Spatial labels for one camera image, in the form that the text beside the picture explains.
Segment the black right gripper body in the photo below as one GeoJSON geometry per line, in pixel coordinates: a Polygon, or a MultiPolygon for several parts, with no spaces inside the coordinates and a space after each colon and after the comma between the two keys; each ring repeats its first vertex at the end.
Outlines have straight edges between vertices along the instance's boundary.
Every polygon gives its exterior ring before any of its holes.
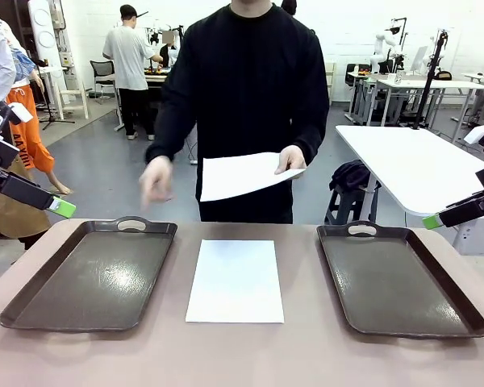
{"type": "Polygon", "coordinates": [[[483,190],[455,202],[439,213],[439,219],[446,227],[453,227],[484,216],[484,169],[476,172],[483,190]]]}

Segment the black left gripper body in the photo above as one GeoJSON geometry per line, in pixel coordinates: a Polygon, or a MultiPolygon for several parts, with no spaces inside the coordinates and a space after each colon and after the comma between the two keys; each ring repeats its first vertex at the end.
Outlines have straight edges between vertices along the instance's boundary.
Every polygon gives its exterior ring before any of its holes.
{"type": "Polygon", "coordinates": [[[15,161],[19,150],[0,139],[0,194],[38,210],[47,210],[53,193],[7,169],[15,161]]]}

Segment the person's right hand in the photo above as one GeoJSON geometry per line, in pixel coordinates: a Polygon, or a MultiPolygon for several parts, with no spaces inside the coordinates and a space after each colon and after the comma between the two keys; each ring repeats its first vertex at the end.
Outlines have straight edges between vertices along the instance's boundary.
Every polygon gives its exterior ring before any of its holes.
{"type": "Polygon", "coordinates": [[[167,202],[171,199],[173,166],[166,156],[151,160],[140,176],[140,200],[143,208],[154,202],[167,202]]]}

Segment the person's left hand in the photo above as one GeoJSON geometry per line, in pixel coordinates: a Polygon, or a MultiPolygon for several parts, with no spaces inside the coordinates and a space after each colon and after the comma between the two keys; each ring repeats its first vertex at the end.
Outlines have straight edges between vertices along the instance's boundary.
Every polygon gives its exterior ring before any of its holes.
{"type": "Polygon", "coordinates": [[[290,169],[305,169],[306,167],[303,151],[296,145],[290,145],[280,152],[275,173],[278,175],[290,169]]]}

